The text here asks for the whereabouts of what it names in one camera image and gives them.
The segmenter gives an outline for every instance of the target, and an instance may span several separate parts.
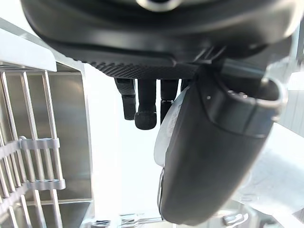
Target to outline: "dish rack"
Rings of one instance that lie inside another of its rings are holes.
[[[64,189],[66,183],[62,174],[59,153],[60,143],[57,137],[48,78],[48,71],[55,72],[57,70],[55,57],[50,50],[2,29],[0,29],[0,42],[5,44],[0,51],[0,79],[2,84],[0,89],[3,90],[10,133],[13,139],[11,142],[4,140],[2,124],[0,124],[0,160],[3,163],[0,164],[0,187],[2,190],[0,214],[3,215],[8,212],[12,226],[18,228],[14,207],[19,202],[27,227],[32,227],[25,194],[28,191],[33,191],[39,226],[47,227],[40,201],[40,191],[48,190],[53,203],[56,227],[61,228],[63,225],[57,190]],[[19,135],[17,132],[7,83],[6,74],[8,72],[20,74],[31,132],[30,139]],[[27,77],[28,72],[39,72],[42,76],[51,138],[39,138],[37,133]],[[30,150],[34,151],[35,157],[31,155]],[[43,166],[42,153],[44,153],[46,169]],[[37,165],[36,170],[34,170],[34,160]]]

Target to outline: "metal ring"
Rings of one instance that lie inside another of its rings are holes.
[[[167,12],[178,7],[183,0],[167,0],[165,2],[155,2],[153,0],[136,0],[137,4],[146,10],[153,12]]]

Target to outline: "dishwasher rack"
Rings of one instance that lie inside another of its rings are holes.
[[[33,191],[39,226],[42,228],[47,227],[40,202],[39,191],[49,190],[53,203],[55,224],[56,227],[61,228],[63,225],[57,190],[64,189],[66,183],[62,174],[59,154],[60,144],[57,137],[48,78],[48,71],[57,70],[55,57],[50,50],[2,29],[0,29],[0,42],[5,44],[3,45],[4,47],[1,47],[0,51],[1,89],[4,94],[4,102],[10,124],[10,133],[13,139],[11,142],[4,141],[2,123],[0,123],[0,160],[4,164],[4,168],[3,165],[0,164],[0,185],[3,193],[0,196],[0,214],[9,212],[13,227],[19,227],[14,212],[14,205],[19,201],[22,206],[23,216],[27,227],[32,227],[25,194],[27,191]],[[7,72],[17,72],[20,74],[31,139],[18,135],[10,102]],[[28,72],[39,72],[42,76],[51,138],[38,138],[27,77]],[[54,162],[52,162],[50,149],[53,153]],[[36,172],[34,170],[33,158],[30,150],[33,150],[35,154],[35,161],[37,164]],[[47,167],[46,173],[43,166],[41,151],[44,153]]]

